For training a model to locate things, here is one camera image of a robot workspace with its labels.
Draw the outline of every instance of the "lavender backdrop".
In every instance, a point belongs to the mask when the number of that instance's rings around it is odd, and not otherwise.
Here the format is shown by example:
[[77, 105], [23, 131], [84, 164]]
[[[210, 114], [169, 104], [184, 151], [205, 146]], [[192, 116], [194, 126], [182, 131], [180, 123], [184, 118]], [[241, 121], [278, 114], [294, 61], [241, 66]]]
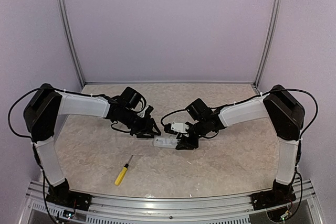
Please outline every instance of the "lavender backdrop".
[[[80, 90], [56, 0], [0, 0], [0, 80], [0, 219], [10, 224], [39, 169], [29, 140], [9, 131], [9, 107], [44, 82]], [[20, 133], [27, 133], [23, 108], [28, 101], [13, 112], [12, 123]]]
[[66, 0], [86, 81], [253, 82], [273, 0]]
[[[261, 90], [281, 83], [305, 89], [318, 100], [316, 122], [303, 136], [300, 170], [311, 178], [328, 224], [336, 208], [336, 0], [282, 0]], [[304, 95], [308, 122], [313, 102]]]

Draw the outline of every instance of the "black cable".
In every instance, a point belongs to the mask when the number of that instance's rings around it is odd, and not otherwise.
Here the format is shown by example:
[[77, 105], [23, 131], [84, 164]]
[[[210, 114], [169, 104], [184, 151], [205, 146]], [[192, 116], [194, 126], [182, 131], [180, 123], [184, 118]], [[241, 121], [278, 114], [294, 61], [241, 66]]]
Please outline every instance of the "black cable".
[[54, 224], [57, 224], [57, 221], [55, 220], [55, 217], [52, 216], [49, 212], [49, 208], [47, 205], [47, 200], [46, 200], [46, 192], [45, 192], [45, 186], [46, 186], [46, 174], [44, 172], [44, 170], [42, 170], [42, 174], [43, 174], [43, 201], [44, 201], [44, 205], [46, 207], [48, 216], [50, 217], [50, 219], [53, 221]]
[[260, 97], [260, 94], [258, 94], [258, 95], [254, 95], [253, 97], [247, 98], [247, 99], [242, 100], [242, 101], [239, 101], [239, 102], [235, 102], [235, 103], [231, 103], [231, 104], [226, 104], [226, 105], [222, 105], [222, 106], [218, 106], [218, 107], [212, 107], [212, 108], [210, 108], [210, 109], [212, 109], [212, 110], [216, 110], [216, 109], [222, 109], [222, 108], [224, 108], [224, 107], [228, 107], [228, 106], [238, 105], [238, 104], [247, 102], [247, 101], [249, 101], [249, 100], [252, 100], [253, 98], [256, 98], [256, 97]]
[[299, 208], [300, 208], [300, 205], [301, 205], [301, 202], [302, 202], [302, 196], [303, 196], [303, 181], [302, 181], [302, 175], [298, 172], [298, 170], [297, 170], [296, 168], [295, 168], [295, 173], [296, 173], [297, 175], [299, 175], [299, 177], [300, 177], [300, 185], [301, 185], [300, 200], [299, 200], [298, 206], [297, 206], [297, 208], [295, 209], [294, 213], [293, 213], [291, 216], [289, 216], [287, 219], [285, 219], [285, 221], [287, 221], [287, 220], [293, 218], [293, 216], [298, 212], [298, 210], [299, 210]]
[[205, 139], [212, 139], [212, 138], [216, 137], [218, 134], [219, 134], [219, 131], [217, 131], [217, 133], [213, 136], [202, 136], [202, 137], [205, 138]]
[[305, 90], [301, 90], [301, 89], [279, 89], [279, 90], [270, 90], [268, 92], [266, 92], [265, 94], [263, 95], [266, 95], [266, 94], [270, 94], [270, 93], [275, 93], [275, 92], [280, 92], [280, 91], [293, 91], [293, 92], [300, 92], [300, 93], [304, 93], [304, 94], [307, 94], [309, 95], [312, 100], [314, 101], [315, 103], [315, 115], [313, 116], [312, 120], [307, 124], [307, 126], [301, 131], [301, 134], [300, 134], [300, 137], [299, 138], [302, 138], [302, 135], [304, 134], [304, 132], [311, 126], [311, 124], [315, 121], [316, 117], [317, 117], [317, 114], [319, 112], [319, 105], [317, 104], [317, 101], [315, 99], [315, 97], [309, 93], [308, 91], [305, 91]]
[[290, 211], [292, 208], [293, 208], [293, 201], [289, 200], [290, 201], [290, 208], [288, 209], [288, 211]]
[[173, 111], [173, 112], [168, 113], [167, 115], [165, 115], [164, 117], [161, 118], [161, 120], [160, 120], [161, 125], [162, 125], [163, 127], [165, 127], [166, 124], [163, 123], [163, 120], [164, 120], [166, 117], [168, 117], [168, 116], [170, 116], [170, 115], [172, 115], [172, 114], [178, 113], [178, 112], [182, 112], [182, 111], [186, 111], [186, 109], [175, 110], [175, 111]]
[[58, 91], [58, 92], [62, 92], [62, 93], [68, 93], [68, 94], [77, 94], [77, 95], [80, 95], [80, 96], [83, 96], [83, 97], [101, 97], [103, 96], [104, 94], [95, 94], [95, 95], [90, 95], [90, 94], [82, 94], [82, 93], [78, 93], [78, 92], [72, 92], [72, 91], [64, 91], [62, 89], [56, 89], [56, 88], [53, 88], [53, 87], [40, 87], [40, 88], [35, 88], [35, 89], [32, 89], [30, 91], [28, 91], [27, 93], [25, 93], [23, 96], [21, 96], [18, 100], [16, 100], [13, 105], [11, 106], [11, 108], [9, 109], [9, 112], [8, 112], [8, 117], [7, 117], [7, 120], [8, 120], [8, 126], [10, 128], [10, 130], [18, 137], [23, 137], [23, 138], [29, 138], [29, 139], [32, 139], [31, 136], [29, 135], [22, 135], [22, 134], [19, 134], [17, 133], [13, 127], [12, 127], [12, 124], [11, 124], [11, 113], [12, 113], [12, 110], [13, 108], [23, 99], [25, 98], [26, 96], [28, 96], [29, 94], [33, 93], [33, 92], [36, 92], [36, 91], [39, 91], [39, 90], [45, 90], [45, 89], [50, 89], [50, 90], [55, 90], [55, 91]]
[[[307, 126], [301, 131], [301, 134], [300, 134], [299, 138], [302, 138], [303, 133], [311, 126], [311, 124], [315, 121], [315, 119], [317, 117], [317, 114], [318, 114], [318, 111], [319, 111], [319, 106], [317, 104], [317, 101], [311, 93], [309, 93], [308, 91], [305, 91], [305, 90], [301, 90], [301, 89], [276, 89], [276, 90], [274, 89], [274, 90], [267, 91], [266, 93], [263, 93], [262, 95], [268, 95], [268, 94], [271, 94], [271, 93], [276, 93], [276, 92], [281, 92], [281, 91], [293, 91], [293, 92], [300, 92], [300, 93], [307, 94], [307, 95], [310, 96], [310, 98], [315, 103], [315, 115], [312, 118], [312, 120], [307, 124]], [[260, 95], [260, 94], [259, 95], [254, 95], [253, 97], [250, 97], [250, 98], [248, 98], [246, 100], [243, 100], [243, 101], [239, 101], [239, 102], [235, 102], [235, 103], [231, 103], [231, 104], [226, 104], [226, 105], [214, 107], [214, 108], [211, 108], [211, 109], [222, 109], [222, 108], [227, 107], [227, 106], [238, 105], [238, 104], [247, 102], [249, 100], [252, 100], [253, 98], [261, 97], [262, 95]]]
[[131, 131], [123, 131], [123, 130], [121, 130], [121, 129], [117, 129], [117, 128], [115, 128], [115, 127], [113, 127], [114, 125], [116, 125], [118, 122], [116, 122], [116, 123], [112, 123], [111, 124], [111, 128], [113, 129], [113, 130], [115, 130], [115, 131], [119, 131], [119, 132], [122, 132], [122, 133], [131, 133]]

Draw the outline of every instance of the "white plastic object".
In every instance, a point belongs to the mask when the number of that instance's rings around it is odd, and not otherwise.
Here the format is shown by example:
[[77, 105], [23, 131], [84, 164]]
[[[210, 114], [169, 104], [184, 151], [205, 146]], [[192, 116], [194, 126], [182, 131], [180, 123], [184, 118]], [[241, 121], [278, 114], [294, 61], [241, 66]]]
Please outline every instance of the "white plastic object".
[[280, 219], [285, 219], [289, 215], [289, 211], [287, 210], [283, 215], [280, 216]]
[[148, 107], [149, 107], [149, 105], [147, 105], [146, 108], [143, 111], [139, 112], [137, 115], [141, 118], [144, 118], [145, 114], [146, 114], [146, 110], [148, 109]]
[[153, 145], [159, 148], [175, 149], [177, 144], [178, 139], [176, 138], [156, 137], [153, 141]]
[[295, 163], [299, 141], [286, 141], [279, 137], [278, 139], [280, 142], [280, 153], [276, 182], [283, 185], [289, 185], [295, 174]]
[[189, 126], [185, 123], [172, 123], [171, 129], [179, 133], [187, 133]]
[[103, 97], [84, 97], [77, 94], [62, 95], [58, 115], [91, 115], [105, 118], [110, 109], [110, 104]]
[[260, 118], [269, 118], [263, 100], [266, 97], [256, 97], [250, 101], [222, 108], [219, 119], [225, 127], [237, 123], [247, 122]]
[[35, 148], [50, 184], [52, 186], [58, 186], [63, 183], [65, 178], [58, 163], [54, 148], [54, 138], [50, 137], [45, 141], [37, 142]]

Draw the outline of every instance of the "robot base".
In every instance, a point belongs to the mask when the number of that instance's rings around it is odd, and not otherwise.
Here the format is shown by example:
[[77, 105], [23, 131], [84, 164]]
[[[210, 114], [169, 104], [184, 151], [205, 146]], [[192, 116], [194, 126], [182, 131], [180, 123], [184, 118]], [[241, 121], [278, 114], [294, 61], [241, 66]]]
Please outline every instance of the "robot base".
[[49, 190], [46, 200], [50, 203], [54, 203], [55, 205], [88, 211], [92, 196], [89, 194], [79, 193], [77, 191], [68, 191], [66, 198], [66, 200], [60, 200], [58, 197], [55, 197], [52, 191]]
[[251, 195], [251, 200], [254, 210], [261, 210], [287, 204], [296, 200], [293, 188], [291, 187], [289, 193], [284, 196], [283, 192], [279, 190], [261, 191]]

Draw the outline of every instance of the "beige marble floor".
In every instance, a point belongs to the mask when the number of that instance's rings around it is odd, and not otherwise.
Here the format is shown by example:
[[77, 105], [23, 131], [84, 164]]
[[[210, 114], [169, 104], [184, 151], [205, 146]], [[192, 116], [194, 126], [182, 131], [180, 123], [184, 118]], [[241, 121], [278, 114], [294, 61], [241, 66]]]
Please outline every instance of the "beige marble floor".
[[[245, 84], [130, 84], [154, 107], [160, 118], [185, 108], [196, 98], [208, 106], [243, 100], [254, 95]], [[121, 94], [126, 85], [85, 86], [84, 93]], [[173, 115], [172, 122], [192, 119]], [[278, 141], [268, 119], [235, 125], [211, 140], [201, 140], [193, 151], [153, 147], [113, 131], [110, 122], [89, 116], [69, 116], [56, 142], [61, 167], [70, 188], [108, 195], [184, 198], [244, 193], [269, 188], [278, 162]], [[122, 184], [114, 180], [131, 155]]]

